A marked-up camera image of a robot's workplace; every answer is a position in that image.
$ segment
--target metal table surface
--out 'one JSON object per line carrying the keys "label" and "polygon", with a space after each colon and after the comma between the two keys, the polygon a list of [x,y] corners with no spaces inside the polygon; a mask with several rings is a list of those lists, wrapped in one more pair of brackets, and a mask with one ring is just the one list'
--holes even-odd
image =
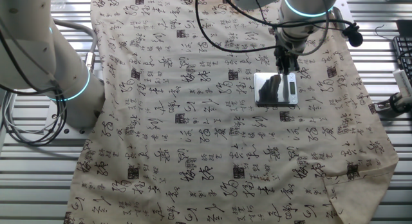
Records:
{"label": "metal table surface", "polygon": [[[362,46],[349,46],[352,58],[372,100],[385,100],[398,92],[392,76],[396,68],[395,55],[391,41],[377,36],[375,28],[384,25],[378,29],[379,34],[392,39],[398,35],[395,21],[412,19],[412,4],[385,0],[347,1],[364,36]],[[53,0],[52,10],[55,18],[91,27],[90,0]],[[61,31],[79,54],[86,54],[90,37],[68,28],[61,28]],[[101,74],[98,53],[95,73]],[[43,96],[19,96],[15,103],[16,123],[23,129],[42,129],[49,105],[50,100]],[[412,224],[412,119],[405,114],[381,120],[400,161],[371,223]],[[24,147],[6,136],[0,155],[0,223],[62,223],[83,142],[56,141],[36,149]]]}

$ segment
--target wire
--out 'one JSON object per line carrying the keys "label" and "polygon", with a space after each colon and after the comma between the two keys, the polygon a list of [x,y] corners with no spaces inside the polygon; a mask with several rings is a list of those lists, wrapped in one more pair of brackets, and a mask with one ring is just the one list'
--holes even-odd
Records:
{"label": "wire", "polygon": [[259,3],[258,0],[255,0],[255,1],[256,1],[257,5],[259,6],[260,14],[262,15],[263,21],[267,23],[268,21],[265,19],[265,16],[263,15],[262,6],[260,6],[260,3]]}
{"label": "wire", "polygon": [[[7,133],[14,140],[16,140],[18,142],[21,142],[21,143],[24,143],[24,144],[27,144],[27,145],[30,145],[30,146],[34,146],[34,147],[44,146],[44,145],[47,145],[50,142],[52,142],[59,135],[59,133],[62,131],[64,125],[66,124],[66,120],[67,120],[67,109],[66,109],[66,102],[64,101],[64,97],[62,95],[58,95],[60,93],[60,91],[58,91],[58,90],[54,91],[54,93],[56,94],[56,99],[57,100],[62,100],[61,102],[57,103],[57,113],[60,113],[62,109],[64,109],[64,113],[63,113],[63,115],[61,115],[60,120],[59,120],[59,118],[56,118],[56,121],[54,121],[54,123],[53,123],[53,127],[48,131],[48,133],[46,135],[44,135],[42,138],[40,138],[38,140],[28,140],[27,138],[25,138],[14,127],[15,124],[14,124],[14,121],[13,121],[12,115],[11,115],[12,114],[12,112],[11,112],[12,107],[11,106],[9,106],[8,109],[3,109],[3,113],[2,113],[3,120],[8,120],[14,125],[14,126],[10,126],[10,129],[9,129],[8,125],[6,125],[6,123],[3,122],[3,124],[4,124],[3,126],[5,127]],[[12,95],[9,92],[6,93],[5,100],[3,101],[3,107],[6,106],[6,103],[10,102],[9,100],[12,99],[12,96],[15,96],[15,95]]]}
{"label": "wire", "polygon": [[76,23],[72,23],[72,22],[67,22],[67,21],[61,21],[58,19],[53,19],[54,23],[60,26],[64,26],[67,28],[74,28],[74,29],[78,29],[78,30],[82,30],[83,32],[89,34],[93,40],[91,42],[91,48],[90,48],[90,52],[94,53],[94,51],[96,50],[96,46],[97,46],[97,35],[96,33],[89,27],[81,25],[81,24],[76,24]]}
{"label": "wire", "polygon": [[412,53],[412,50],[408,50],[408,51],[405,51],[405,52],[401,53],[401,54],[398,56],[398,61],[399,61],[403,56],[405,56],[407,53]]}
{"label": "wire", "polygon": [[[316,25],[316,24],[313,24],[313,26],[315,26],[316,28],[322,28],[322,29],[325,29],[325,27],[321,27],[321,26],[318,26],[318,25]],[[330,30],[337,30],[337,31],[341,31],[341,32],[343,32],[344,30],[342,30],[342,29],[338,29],[338,28],[330,28],[329,27],[329,29]]]}
{"label": "wire", "polygon": [[282,46],[286,50],[288,50],[290,53],[292,53],[294,55],[297,55],[297,56],[307,56],[307,55],[311,55],[311,54],[315,53],[317,50],[319,50],[322,47],[324,41],[326,40],[326,38],[328,36],[328,30],[329,30],[329,9],[328,9],[328,5],[326,4],[326,0],[322,0],[322,2],[323,2],[323,5],[325,7],[325,11],[326,11],[326,27],[324,29],[323,37],[322,37],[320,43],[312,51],[309,51],[307,53],[299,53],[299,52],[296,52],[293,49],[289,48],[289,46],[284,42],[284,40],[282,38],[278,38],[278,40],[281,41]]}
{"label": "wire", "polygon": [[36,90],[36,91],[39,92],[39,93],[46,93],[46,92],[55,90],[55,88],[48,88],[48,89],[41,90],[41,89],[37,88],[36,86],[34,86],[34,85],[28,80],[28,78],[26,77],[26,75],[24,74],[24,72],[22,71],[22,69],[20,68],[19,63],[17,63],[17,61],[16,61],[16,59],[15,59],[12,51],[11,51],[10,48],[8,47],[7,42],[6,42],[6,39],[5,39],[4,35],[3,35],[3,33],[1,32],[1,30],[0,30],[0,41],[1,41],[1,43],[3,44],[3,47],[5,48],[6,53],[7,53],[7,55],[9,56],[10,60],[12,61],[14,67],[15,67],[16,70],[19,72],[19,74],[20,74],[20,76],[23,78],[23,80],[27,83],[27,85],[29,85],[31,88],[33,88],[34,90]]}
{"label": "wire", "polygon": [[390,38],[387,38],[387,37],[384,37],[384,36],[382,36],[382,35],[379,35],[379,33],[378,33],[378,28],[383,28],[384,26],[385,26],[385,24],[383,24],[382,26],[378,26],[378,27],[375,28],[375,33],[376,33],[376,35],[377,35],[378,37],[382,37],[383,39],[392,41],[392,39],[390,39]]}
{"label": "wire", "polygon": [[218,46],[216,43],[214,43],[205,33],[205,30],[203,29],[203,27],[201,26],[201,22],[200,22],[200,17],[199,17],[199,5],[198,5],[198,0],[194,0],[194,12],[196,13],[196,21],[198,22],[198,26],[199,29],[201,31],[201,34],[203,34],[203,36],[206,38],[206,40],[213,45],[215,48],[221,50],[221,51],[226,51],[226,52],[230,52],[230,53],[250,53],[250,52],[255,52],[255,51],[263,51],[263,50],[270,50],[270,49],[274,49],[274,48],[278,48],[279,46],[270,46],[270,47],[264,47],[264,48],[258,48],[258,49],[254,49],[254,50],[230,50],[230,49],[226,49],[226,48],[222,48],[220,46]]}
{"label": "wire", "polygon": [[[7,105],[6,105],[6,107],[5,107],[4,109],[8,109],[8,108],[10,107],[10,103],[11,103],[12,100],[15,100],[15,97],[16,97],[16,94],[14,94],[12,97],[10,97],[10,99],[8,100]],[[63,116],[64,111],[66,110],[66,108],[67,108],[67,107],[65,107],[65,108],[63,109],[63,111],[60,112],[59,116],[56,117],[56,119],[58,119],[58,118],[60,118],[61,116]],[[38,131],[27,131],[27,130],[23,130],[23,129],[17,127],[17,126],[14,124],[14,122],[13,122],[13,124],[12,124],[12,122],[9,121],[8,119],[6,119],[6,122],[7,122],[8,125],[13,126],[14,128],[16,128],[16,129],[18,129],[18,130],[20,130],[20,131],[24,131],[24,132],[26,132],[26,133],[33,133],[33,134],[36,134],[36,133],[40,133],[40,132],[42,132],[42,131],[45,131],[45,130],[47,130],[50,126],[53,125],[53,123],[51,123],[51,124],[49,124],[48,126],[44,127],[44,128],[41,129],[41,130],[38,130]]]}
{"label": "wire", "polygon": [[[89,32],[90,32],[90,33],[89,33],[90,35],[93,35],[93,34],[94,34],[94,37],[95,37],[95,38],[93,38],[93,43],[97,44],[97,36],[96,36],[95,32],[94,32],[92,29],[90,29],[90,28],[88,28],[88,27],[86,27],[86,26],[80,25],[80,24],[74,24],[74,25],[72,26],[71,23],[68,23],[68,22],[58,21],[58,20],[56,20],[56,21],[57,21],[59,24],[62,22],[62,26],[63,26],[63,24],[64,24],[64,25],[68,25],[68,26],[73,27],[73,28],[82,28],[82,29],[84,29],[84,31],[85,31],[86,33],[89,33]],[[32,62],[33,64],[35,64],[40,70],[42,70],[43,72],[45,72],[45,74],[47,74],[49,77],[51,77],[51,81],[52,81],[52,82],[54,82],[54,83],[57,84],[55,77],[54,77],[52,74],[49,74],[48,71],[46,71],[39,63],[37,63],[36,60],[34,60],[34,59],[30,56],[30,54],[27,53],[26,50],[24,50],[24,48],[17,42],[17,40],[16,40],[16,39],[13,37],[13,35],[10,33],[10,31],[9,31],[8,28],[5,26],[5,24],[4,24],[4,22],[1,20],[1,18],[0,18],[0,25],[2,26],[2,28],[4,29],[4,31],[6,32],[6,34],[10,37],[10,39],[13,41],[13,43],[17,46],[17,48],[18,48],[29,60],[31,60],[31,62]],[[68,87],[65,91],[63,91],[61,95],[67,93],[67,92],[70,91],[70,90],[72,90],[72,89],[79,83],[79,79],[80,79],[80,77],[77,77],[76,81],[75,81],[70,87]],[[11,93],[16,93],[16,94],[18,94],[18,95],[40,95],[40,94],[43,94],[43,92],[41,92],[41,91],[40,91],[40,92],[34,92],[34,93],[20,92],[20,91],[16,91],[16,90],[7,88],[7,87],[5,87],[5,86],[3,86],[3,85],[0,85],[0,88],[1,88],[1,89],[4,89],[4,90],[6,90],[6,91],[9,91],[9,92],[11,92]],[[52,90],[54,90],[54,89],[55,89],[55,88],[50,88],[50,89],[47,89],[47,91],[52,91]]]}
{"label": "wire", "polygon": [[[272,23],[268,23],[268,22],[264,22],[262,20],[259,20],[255,17],[252,17],[249,14],[246,14],[244,11],[240,10],[236,5],[234,5],[232,3],[231,0],[226,0],[226,2],[231,5],[231,7],[233,7],[233,9],[235,9],[237,12],[239,12],[240,14],[244,15],[245,17],[248,17],[249,19],[252,19],[256,22],[259,22],[261,24],[265,24],[267,26],[271,26],[273,27],[273,29],[275,28],[296,28],[296,27],[301,27],[301,26],[305,26],[305,25],[309,25],[309,24],[320,24],[320,23],[325,23],[326,20],[318,20],[318,21],[288,21],[285,23],[279,23],[279,24],[272,24]],[[353,23],[351,23],[350,21],[345,21],[345,20],[340,20],[340,19],[329,19],[329,22],[335,22],[335,23],[344,23],[344,24],[348,24],[353,26]]]}

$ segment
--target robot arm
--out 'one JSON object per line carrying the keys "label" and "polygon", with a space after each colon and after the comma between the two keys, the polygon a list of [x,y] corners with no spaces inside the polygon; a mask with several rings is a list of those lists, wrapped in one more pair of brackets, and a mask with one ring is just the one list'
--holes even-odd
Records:
{"label": "robot arm", "polygon": [[[259,8],[256,0],[232,0],[243,9]],[[257,0],[260,6],[265,6],[277,0]],[[325,20],[326,10],[333,8],[336,0],[281,0],[279,23],[312,22]],[[280,46],[275,51],[276,66],[280,73],[289,74],[298,71],[297,57],[302,55],[308,37],[319,28],[312,24],[293,28],[276,29],[276,45]]]}
{"label": "robot arm", "polygon": [[[57,29],[50,13],[52,0],[0,0],[1,33],[20,68],[39,89],[57,83],[63,91],[72,127],[93,127],[104,103],[104,83]],[[14,43],[37,63],[30,60]],[[0,84],[10,89],[28,89],[4,48],[0,47]],[[54,102],[54,94],[46,94]]]}

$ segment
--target cloth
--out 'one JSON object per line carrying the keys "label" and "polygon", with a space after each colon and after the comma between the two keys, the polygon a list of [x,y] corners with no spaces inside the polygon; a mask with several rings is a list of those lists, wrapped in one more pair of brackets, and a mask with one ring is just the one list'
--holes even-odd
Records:
{"label": "cloth", "polygon": [[[223,0],[199,6],[223,47],[275,43],[273,29]],[[106,102],[64,223],[370,221],[398,156],[338,31],[298,59],[297,106],[257,107],[253,76],[277,71],[274,51],[212,47],[194,0],[91,0],[91,8]],[[278,8],[263,13],[276,22]]]}

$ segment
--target keyboard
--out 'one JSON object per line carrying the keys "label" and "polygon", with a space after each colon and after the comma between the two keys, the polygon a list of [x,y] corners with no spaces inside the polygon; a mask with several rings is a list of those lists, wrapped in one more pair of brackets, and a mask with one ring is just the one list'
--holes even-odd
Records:
{"label": "keyboard", "polygon": [[[395,37],[393,39],[393,47],[395,48],[395,54],[397,57],[405,51],[412,50],[412,37]],[[407,53],[405,56],[400,58],[399,68],[405,71],[408,79],[411,81],[412,53]]]}

